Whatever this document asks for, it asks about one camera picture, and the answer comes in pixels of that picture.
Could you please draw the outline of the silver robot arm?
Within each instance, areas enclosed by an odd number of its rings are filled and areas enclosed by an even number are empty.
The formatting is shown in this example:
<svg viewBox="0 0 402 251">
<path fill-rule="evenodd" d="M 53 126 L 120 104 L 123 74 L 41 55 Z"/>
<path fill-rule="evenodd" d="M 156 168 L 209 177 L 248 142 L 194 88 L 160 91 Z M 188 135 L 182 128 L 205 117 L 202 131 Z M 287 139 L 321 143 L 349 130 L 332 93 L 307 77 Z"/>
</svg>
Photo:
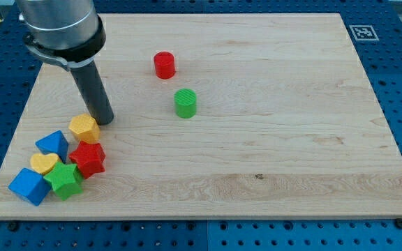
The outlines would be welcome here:
<svg viewBox="0 0 402 251">
<path fill-rule="evenodd" d="M 31 54 L 64 70 L 90 64 L 103 48 L 103 21 L 92 0 L 16 0 L 29 32 L 23 42 Z"/>
</svg>

